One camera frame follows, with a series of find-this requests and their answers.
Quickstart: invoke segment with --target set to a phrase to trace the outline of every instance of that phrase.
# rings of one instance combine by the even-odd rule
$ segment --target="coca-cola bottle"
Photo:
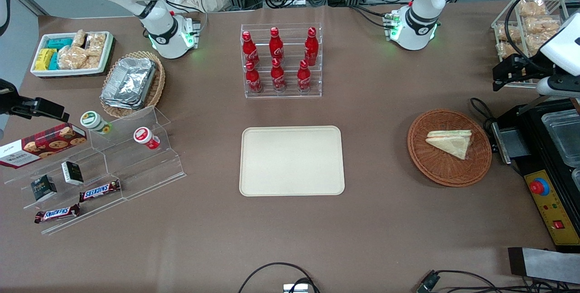
[[[248,90],[252,93],[261,93],[264,88],[261,86],[260,75],[254,68],[252,61],[246,62],[246,83],[248,84]]]
[[[284,70],[280,67],[280,59],[272,58],[272,70],[270,70],[270,75],[272,76],[272,84],[274,85],[274,91],[277,93],[282,93],[286,90],[286,81],[284,81]]]
[[[298,69],[298,90],[301,94],[310,91],[310,70],[308,69],[308,62],[306,60],[300,61],[300,68]]]
[[[278,28],[272,27],[270,29],[270,55],[272,58],[279,58],[280,64],[284,65],[284,43],[279,35]]]
[[[308,38],[304,43],[304,58],[309,66],[316,64],[316,57],[319,55],[319,40],[316,39],[316,28],[308,29]]]
[[[257,47],[252,40],[252,35],[249,31],[244,31],[242,33],[242,39],[244,40],[244,45],[242,45],[242,50],[244,51],[244,56],[246,61],[254,62],[254,66],[257,67],[260,64],[260,58],[257,55]]]

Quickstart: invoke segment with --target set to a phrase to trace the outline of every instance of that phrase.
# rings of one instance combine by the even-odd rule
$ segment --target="table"
[[[348,8],[216,13],[199,49],[162,60],[167,83],[158,108],[188,176],[51,236],[41,236],[2,188],[0,287],[32,292],[236,292],[255,268],[298,264],[323,292],[409,292],[430,269],[461,269],[499,284],[509,276],[506,247],[553,248],[526,186],[499,157],[485,178],[445,188],[413,165],[406,133],[424,111],[470,113],[486,101],[496,116],[536,94],[494,93],[497,64],[489,25],[506,2],[450,4],[435,39],[409,52]],[[390,11],[393,6],[375,10]],[[247,100],[240,73],[240,24],[319,21],[324,25],[320,99]],[[41,17],[40,33],[108,30],[114,60],[151,50],[135,17]],[[102,77],[41,80],[27,74],[21,95],[62,103],[71,121],[101,110]],[[11,117],[4,142],[57,121]],[[335,125],[342,132],[346,188],[340,196],[243,197],[241,134],[249,126]],[[247,292],[279,292],[299,278],[265,269]],[[481,285],[446,276],[441,286]]]

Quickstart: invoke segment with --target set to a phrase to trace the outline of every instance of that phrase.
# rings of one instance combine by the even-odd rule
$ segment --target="snickers bar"
[[[115,180],[113,182],[107,183],[104,186],[96,187],[92,190],[87,192],[81,192],[80,198],[78,202],[84,202],[85,200],[93,199],[99,196],[103,196],[103,194],[114,192],[121,189],[121,183],[119,180]]]
[[[44,223],[45,221],[54,221],[55,219],[65,219],[70,217],[77,217],[81,215],[81,208],[78,204],[70,206],[67,208],[60,208],[60,210],[53,211],[41,211],[37,212],[34,222],[37,224]]]

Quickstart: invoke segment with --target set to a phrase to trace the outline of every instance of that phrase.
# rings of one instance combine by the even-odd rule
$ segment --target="round wicker basket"
[[[472,143],[466,159],[437,149],[425,142],[434,130],[471,130]],[[484,130],[468,116],[446,109],[421,114],[407,136],[411,159],[429,179],[450,187],[466,187],[483,179],[491,166],[491,146]]]
[[[155,74],[154,74],[155,78],[153,79],[153,82],[151,83],[151,89],[149,90],[149,94],[147,95],[147,100],[145,101],[145,105],[143,106],[143,108],[157,105],[157,103],[159,102],[159,99],[161,98],[161,93],[163,92],[163,86],[165,86],[165,70],[163,69],[163,66],[161,65],[161,61],[159,61],[159,58],[157,56],[155,56],[155,54],[152,54],[149,52],[143,52],[143,51],[129,53],[129,54],[125,55],[124,58],[149,58],[149,59],[155,61],[155,64],[157,64],[157,69],[155,70]],[[112,70],[114,70],[114,68],[117,66],[119,61],[121,61],[121,59],[119,59],[117,62],[115,62],[115,64],[110,68],[110,70],[107,74],[107,78],[105,78],[105,83],[103,84],[103,88],[107,85],[107,82],[111,78]],[[105,110],[105,112],[107,112],[108,115],[118,117],[118,118],[124,117],[126,115],[129,115],[129,114],[137,111],[137,110],[131,110],[131,109],[122,109],[120,107],[112,107],[112,106],[106,105],[102,101],[101,101],[101,105],[103,106],[103,109]]]

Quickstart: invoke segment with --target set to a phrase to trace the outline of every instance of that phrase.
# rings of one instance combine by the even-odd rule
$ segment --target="clear acrylic display stand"
[[[180,179],[186,174],[178,154],[171,149],[164,126],[170,121],[155,107],[147,107],[113,122],[108,134],[89,131],[88,142],[54,154],[47,159],[19,169],[2,168],[5,184],[20,188],[24,212],[31,223],[38,211],[50,211],[73,206],[79,193],[120,180],[121,190],[81,202],[81,215],[61,221],[39,224],[42,234],[52,234],[74,225],[98,212],[141,196],[155,188]],[[133,140],[133,132],[146,126],[158,136],[161,144],[151,150]],[[71,161],[81,169],[84,184],[75,186],[64,181],[61,163]],[[57,194],[36,202],[31,182],[48,174],[56,185]]]
[[[286,90],[282,93],[274,91],[270,70],[272,69],[272,57],[270,55],[270,29],[278,27],[280,39],[284,43],[284,80],[286,80]],[[310,91],[301,94],[298,91],[298,69],[300,61],[304,59],[304,43],[308,37],[308,28],[316,28],[316,37],[319,40],[319,54],[316,64],[310,69]],[[260,74],[261,85],[264,91],[253,93],[248,90],[245,78],[244,40],[242,33],[249,31],[252,40],[256,44],[257,54],[260,58],[260,65],[256,68]],[[242,53],[242,78],[244,80],[244,91],[246,98],[299,98],[299,97],[321,97],[323,94],[323,28],[321,23],[295,23],[295,24],[243,24],[240,32],[240,50]]]

